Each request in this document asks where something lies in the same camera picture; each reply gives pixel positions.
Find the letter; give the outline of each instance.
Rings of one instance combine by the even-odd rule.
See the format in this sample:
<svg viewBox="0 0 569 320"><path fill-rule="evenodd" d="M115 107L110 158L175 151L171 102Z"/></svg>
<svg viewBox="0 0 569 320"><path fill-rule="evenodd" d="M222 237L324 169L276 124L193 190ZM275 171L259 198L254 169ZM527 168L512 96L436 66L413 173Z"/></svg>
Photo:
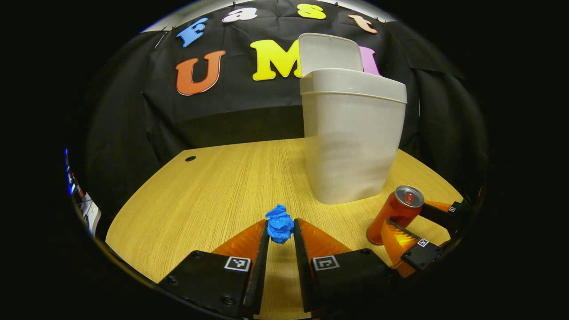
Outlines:
<svg viewBox="0 0 569 320"><path fill-rule="evenodd" d="M277 75L271 70L271 62L275 65L281 76L288 77L292 66L296 62L294 75L302 78L300 70L300 53L298 51L298 39L294 40L288 51L284 51L273 40L259 40L251 44L251 48L257 50L257 72L253 74L253 80L270 80Z"/></svg>
<svg viewBox="0 0 569 320"><path fill-rule="evenodd" d="M296 6L298 10L298 14L301 17L311 18L311 19L324 19L326 15L322 12L324 9L317 5L307 5L306 3L301 3Z"/></svg>
<svg viewBox="0 0 569 320"><path fill-rule="evenodd" d="M357 25L364 29L365 31L372 33L372 34L376 34L377 30L371 28L368 26L368 24L372 24L371 22L365 20L364 18L360 17L359 15L355 15L355 14L348 14L348 17L354 19L357 23Z"/></svg>
<svg viewBox="0 0 569 320"><path fill-rule="evenodd" d="M201 37L204 33L203 32L196 32L205 29L205 25L202 22L207 21L208 18L201 18L196 21L191 26L185 28L182 32L178 33L177 37L182 37L184 40L184 44L182 45L183 48L186 48L190 43L194 42L197 38Z"/></svg>
<svg viewBox="0 0 569 320"><path fill-rule="evenodd" d="M371 73L372 75L380 75L377 69L376 61L373 59L373 54L376 52L370 48L360 47L361 62L364 65L364 72Z"/></svg>
<svg viewBox="0 0 569 320"><path fill-rule="evenodd" d="M219 50L204 56L204 59L208 61L208 74L200 82L193 82L192 80L193 65L196 64L198 58L189 59L178 64L176 66L176 70L178 70L176 89L178 92L184 96L191 96L211 88L219 79L221 56L224 54L225 51Z"/></svg>
<svg viewBox="0 0 569 320"><path fill-rule="evenodd" d="M257 17L257 15L255 14L257 12L256 8L243 8L243 9L239 9L239 10L234 10L231 11L227 17L223 18L223 22L234 22L237 20L251 20L255 17Z"/></svg>

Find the soda can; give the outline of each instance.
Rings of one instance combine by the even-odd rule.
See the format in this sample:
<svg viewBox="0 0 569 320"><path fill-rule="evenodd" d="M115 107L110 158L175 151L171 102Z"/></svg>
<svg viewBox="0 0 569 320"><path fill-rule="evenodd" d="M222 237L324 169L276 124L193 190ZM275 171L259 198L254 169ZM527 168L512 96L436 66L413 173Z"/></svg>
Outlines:
<svg viewBox="0 0 569 320"><path fill-rule="evenodd" d="M383 244L381 240L381 226L385 219L389 219L403 228L406 228L421 212L425 198L415 187L399 186L393 191L372 224L367 234L369 241Z"/></svg>

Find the black cloth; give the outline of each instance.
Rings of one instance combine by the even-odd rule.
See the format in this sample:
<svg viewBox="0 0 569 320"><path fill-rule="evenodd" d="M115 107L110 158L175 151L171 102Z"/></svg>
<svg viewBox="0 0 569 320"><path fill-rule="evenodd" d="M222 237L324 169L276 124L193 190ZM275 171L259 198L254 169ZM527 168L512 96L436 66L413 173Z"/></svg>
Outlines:
<svg viewBox="0 0 569 320"><path fill-rule="evenodd" d="M271 39L285 51L305 32L352 39L373 49L382 76L407 86L400 149L434 169L463 195L477 192L487 163L484 122L459 70L432 44L400 22L381 23L323 2L325 19L302 18L302 1L255 1L208 14L204 35L183 48L172 31L144 32L128 42L97 78L89 94L93 117L85 141L84 189L96 200L105 222L161 166L182 150L304 136L299 79L277 73L254 81L257 52L252 42ZM257 17L222 23L233 10L257 8ZM372 22L370 34L349 14ZM193 79L207 74L204 55L225 50L217 83L183 96L176 90L176 66L198 58Z"/></svg>

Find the black backdrop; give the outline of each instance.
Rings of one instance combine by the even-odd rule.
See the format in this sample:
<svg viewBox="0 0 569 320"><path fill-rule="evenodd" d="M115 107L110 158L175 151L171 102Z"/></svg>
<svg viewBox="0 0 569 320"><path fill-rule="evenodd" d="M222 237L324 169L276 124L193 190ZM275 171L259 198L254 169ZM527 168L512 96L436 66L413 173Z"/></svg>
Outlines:
<svg viewBox="0 0 569 320"><path fill-rule="evenodd" d="M315 2L325 19L300 17L303 0L258 0L203 15L203 35L182 47L171 32L136 35L99 73L86 92L85 150L77 176L102 211L97 236L105 238L112 218L128 198L182 150L304 136L299 82L292 73L254 81L257 55L252 42L271 39L288 50L304 32L333 34L373 49L380 73L407 86L400 149L430 166L463 195L473 199L488 160L479 104L462 71L430 42L401 22L381 23L350 9ZM257 17L222 23L233 10L257 8ZM373 35L349 14L362 15L378 30ZM225 50L217 83L205 92L176 91L176 66L198 58L193 78L203 79L203 56Z"/></svg>
<svg viewBox="0 0 569 320"><path fill-rule="evenodd" d="M169 1L141 8L138 2L117 4L101 1L82 12L81 20L97 22L83 24L76 33L77 36L85 32L90 35L89 43L81 42L85 44L81 50L81 61L86 87L93 83L90 79L99 73L104 62L133 35L185 4L184 1ZM501 62L506 61L510 51L501 44L504 35L498 23L505 18L504 10L494 3L489 5L479 1L383 1L380 6L435 43L461 69L469 79L471 93L481 101L490 132L489 193L478 223L448 258L448 265L441 266L435 274L438 278L431 283L431 287L426 287L431 294L423 296L424 301L439 306L436 308L438 313L452 312L454 315L457 306L466 311L472 309L464 308L480 309L499 304L497 298L504 292L505 274L489 263L496 261L499 253L491 249L493 240L486 235L495 232L500 215L507 216L512 211L512 207L503 201L506 198L503 186L511 176L509 162L515 160L507 147L513 133L501 130L507 124L504 120L509 118L506 114L509 111L496 107L507 104L501 91L509 76ZM61 106L61 113L67 119L65 142L73 146L69 156L72 162L78 164L76 171L80 177L85 175L80 166L85 162L84 153L81 152L85 133L81 130L80 122L92 116L92 110L85 108L85 105L84 101L77 100L72 105ZM61 177L64 177L63 166L58 168ZM175 303L147 290L106 259L77 221L66 194L64 178L55 185L63 206L57 211L55 219L43 215L46 220L53 220L56 226L54 232L49 232L47 241L52 262L57 268L47 280L62 291L48 295L45 301L51 307L65 302L67 311L105 317L116 312L163 316L164 312L179 311ZM93 307L88 306L87 297L95 300Z"/></svg>

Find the wooden table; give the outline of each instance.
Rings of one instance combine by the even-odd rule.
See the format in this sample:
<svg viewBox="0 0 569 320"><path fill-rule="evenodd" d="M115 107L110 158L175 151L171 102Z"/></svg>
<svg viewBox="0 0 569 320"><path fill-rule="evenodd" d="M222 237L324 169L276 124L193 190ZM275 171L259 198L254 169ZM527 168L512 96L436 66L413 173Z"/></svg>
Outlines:
<svg viewBox="0 0 569 320"><path fill-rule="evenodd" d="M196 159L186 162L190 156ZM398 150L377 196L349 203L318 202L304 169L303 139L263 141L185 150L156 172L122 207L106 242L133 268L159 282L193 250L210 252L264 218L277 204L353 250L370 248L388 265L383 246L365 231L387 196L402 184L426 200L461 202L437 173ZM446 229L417 217L408 229L436 245ZM308 318L303 313L294 239L269 243L261 319Z"/></svg>

